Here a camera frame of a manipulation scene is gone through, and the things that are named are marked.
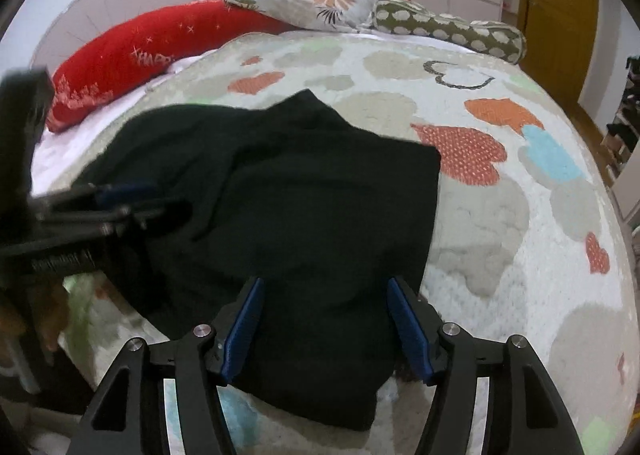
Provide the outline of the person's left hand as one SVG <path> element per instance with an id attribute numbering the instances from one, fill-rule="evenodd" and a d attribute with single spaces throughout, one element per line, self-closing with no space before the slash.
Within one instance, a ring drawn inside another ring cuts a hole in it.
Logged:
<path id="1" fill-rule="evenodd" d="M 20 338 L 29 327 L 37 333 L 43 351 L 55 352 L 60 348 L 60 336 L 66 330 L 70 318 L 68 293 L 64 279 L 29 287 L 27 305 L 17 310 L 13 307 L 9 290 L 1 288 L 1 366 L 12 365 L 6 339 Z"/>

